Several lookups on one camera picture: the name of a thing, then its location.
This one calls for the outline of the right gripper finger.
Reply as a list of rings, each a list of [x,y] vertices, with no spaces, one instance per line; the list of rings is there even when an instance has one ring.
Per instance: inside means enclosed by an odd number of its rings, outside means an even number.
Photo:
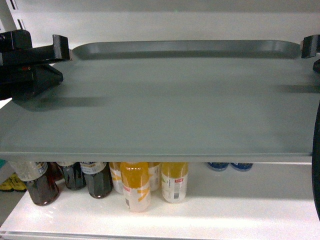
[[[310,35],[303,39],[301,45],[301,57],[303,59],[313,58],[320,52],[320,35]]]

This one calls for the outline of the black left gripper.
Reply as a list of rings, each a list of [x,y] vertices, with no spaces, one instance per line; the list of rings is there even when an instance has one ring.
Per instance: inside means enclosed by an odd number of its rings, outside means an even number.
[[[0,34],[0,99],[29,100],[63,82],[52,63],[70,60],[69,40],[52,35],[53,44],[33,47],[27,30]]]

